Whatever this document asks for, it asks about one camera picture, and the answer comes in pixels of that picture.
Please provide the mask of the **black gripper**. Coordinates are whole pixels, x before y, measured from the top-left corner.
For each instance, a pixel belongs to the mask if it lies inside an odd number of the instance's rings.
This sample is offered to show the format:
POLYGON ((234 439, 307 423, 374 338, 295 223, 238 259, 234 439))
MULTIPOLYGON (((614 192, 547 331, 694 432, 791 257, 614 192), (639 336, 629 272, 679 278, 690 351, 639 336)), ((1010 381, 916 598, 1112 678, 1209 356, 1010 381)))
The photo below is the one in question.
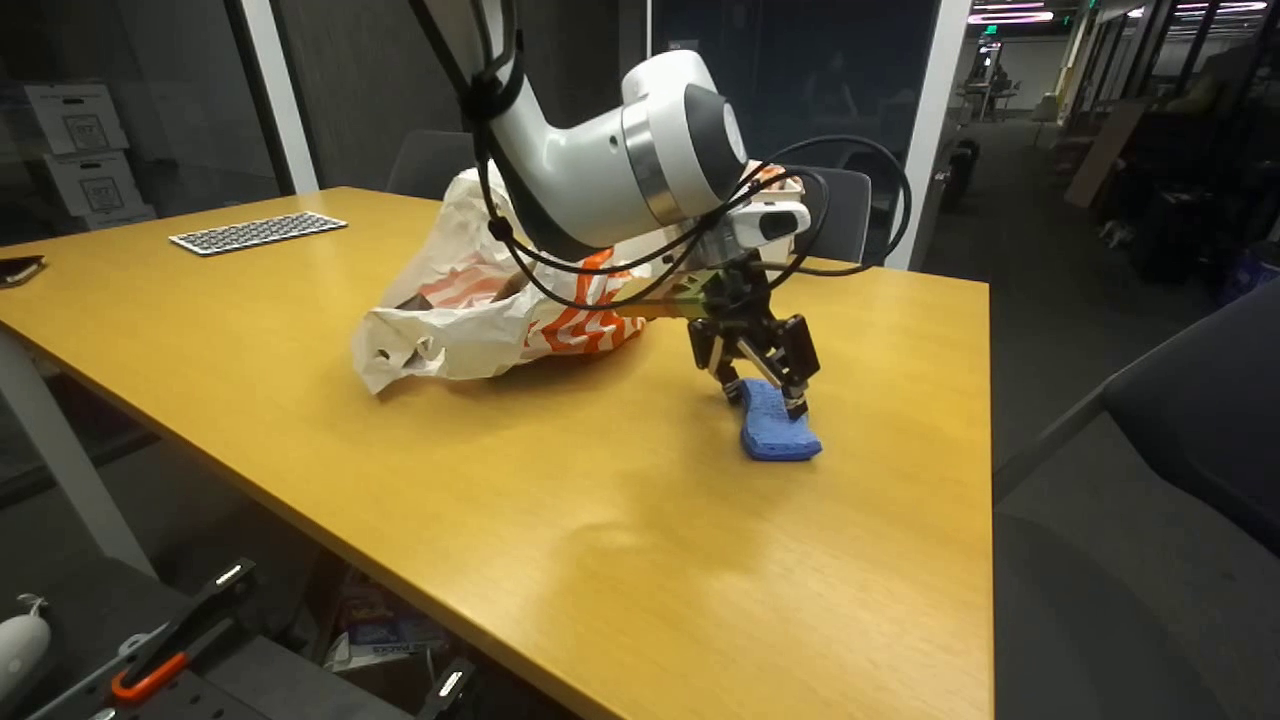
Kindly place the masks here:
POLYGON ((753 360, 781 395, 791 419, 809 413, 809 381, 814 374, 814 342, 804 316, 772 313, 772 285, 755 257, 728 259, 694 285, 701 313, 687 319, 690 360, 710 373, 723 398, 742 398, 735 360, 753 360))

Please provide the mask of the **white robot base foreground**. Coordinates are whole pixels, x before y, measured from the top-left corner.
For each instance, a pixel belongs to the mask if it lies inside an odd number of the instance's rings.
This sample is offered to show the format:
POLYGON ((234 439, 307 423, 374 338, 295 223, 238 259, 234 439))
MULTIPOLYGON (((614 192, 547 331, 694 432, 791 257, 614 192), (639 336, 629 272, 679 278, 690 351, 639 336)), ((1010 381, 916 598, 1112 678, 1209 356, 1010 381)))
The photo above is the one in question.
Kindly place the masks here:
POLYGON ((0 621, 0 709, 10 709, 52 662, 48 598, 17 597, 17 611, 0 621))

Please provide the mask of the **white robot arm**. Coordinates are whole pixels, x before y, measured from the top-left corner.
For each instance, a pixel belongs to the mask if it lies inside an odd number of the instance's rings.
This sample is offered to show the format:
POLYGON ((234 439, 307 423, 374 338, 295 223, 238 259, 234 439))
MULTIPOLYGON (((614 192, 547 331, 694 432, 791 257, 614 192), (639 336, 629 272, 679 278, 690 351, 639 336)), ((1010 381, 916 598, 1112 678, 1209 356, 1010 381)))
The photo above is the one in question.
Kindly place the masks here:
POLYGON ((658 274, 583 313, 683 316, 690 356, 728 398, 742 395, 741 360, 781 391, 789 417, 809 413, 820 373, 804 316, 774 316, 774 241, 798 241, 811 212, 774 192, 784 169, 753 160, 730 103, 708 63, 687 50, 639 59, 619 103, 573 128, 542 114, 522 72, 513 0, 408 0, 443 63, 481 160, 481 187, 504 184, 508 212, 489 200, 489 230, 516 267, 586 274, 586 257, 662 230, 658 274))

